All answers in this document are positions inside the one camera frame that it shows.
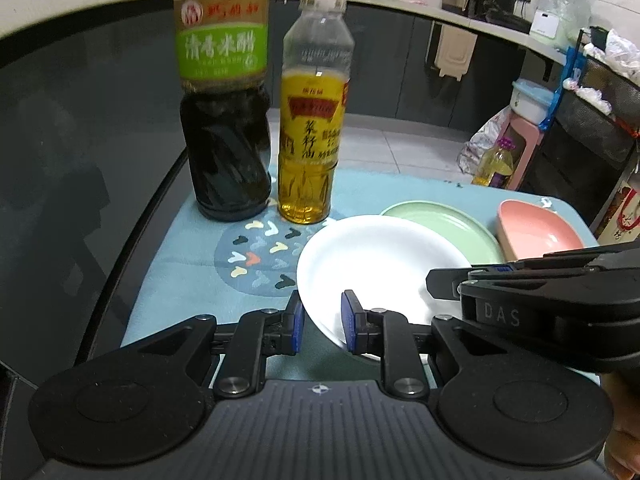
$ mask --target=pink stool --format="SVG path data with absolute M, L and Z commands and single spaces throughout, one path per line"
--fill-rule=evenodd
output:
M 502 129 L 500 130 L 498 139 L 504 137 L 504 134 L 506 133 L 509 126 L 525 141 L 524 151 L 522 152 L 522 156 L 520 157 L 520 160 L 518 162 L 518 167 L 513 172 L 513 175 L 511 176 L 509 183 L 507 184 L 507 189 L 515 190 L 518 189 L 518 186 L 522 182 L 522 177 L 524 176 L 524 172 L 529 165 L 529 161 L 533 156 L 533 152 L 535 151 L 536 146 L 539 146 L 540 142 L 542 142 L 543 133 L 535 124 L 532 124 L 526 119 L 523 119 L 512 110 L 511 114 L 509 115 L 509 119 L 504 121 L 504 124 L 502 125 Z

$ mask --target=tile floor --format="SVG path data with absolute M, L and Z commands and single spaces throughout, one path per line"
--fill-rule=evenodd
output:
M 278 156 L 279 123 L 271 121 L 270 129 L 273 164 Z M 446 134 L 443 128 L 436 132 L 440 136 L 443 133 Z M 338 166 L 469 183 L 472 177 L 462 173 L 456 163 L 462 147 L 463 143 L 458 140 L 344 126 Z

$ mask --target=human hand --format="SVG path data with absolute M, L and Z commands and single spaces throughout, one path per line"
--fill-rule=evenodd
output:
M 617 374 L 601 377 L 601 384 L 613 403 L 613 428 L 604 449 L 609 472 L 618 480 L 640 474 L 640 397 Z

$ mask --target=blue tablecloth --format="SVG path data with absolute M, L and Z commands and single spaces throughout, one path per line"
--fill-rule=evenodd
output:
M 398 202 L 430 200 L 468 213 L 495 235 L 498 205 L 509 198 L 540 204 L 540 197 L 514 191 L 338 169 L 330 218 L 379 214 Z M 571 206 L 553 199 L 553 207 L 586 246 L 597 245 Z M 190 196 L 149 267 L 122 345 L 196 314 L 214 314 L 219 323 L 231 323 L 251 310 L 284 308 L 295 288 L 300 251 L 321 228 L 322 224 L 298 226 L 284 221 L 275 200 L 255 219 L 213 222 L 200 214 Z M 379 376 L 378 364 L 335 347 L 308 317 L 302 352 L 296 357 L 271 357 L 267 364 L 268 378 L 328 381 Z

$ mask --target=red bag handle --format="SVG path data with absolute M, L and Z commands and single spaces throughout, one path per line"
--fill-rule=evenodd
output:
M 638 192 L 635 189 L 631 189 L 629 191 L 628 195 L 626 196 L 625 203 L 623 203 L 622 209 L 618 214 L 618 227 L 623 231 L 631 231 L 632 229 L 635 229 L 640 225 L 640 216 L 637 216 L 631 225 L 626 225 L 624 223 L 623 213 L 625 212 L 625 209 L 629 206 L 629 204 L 631 204 L 631 200 L 636 196 L 636 194 L 638 194 Z

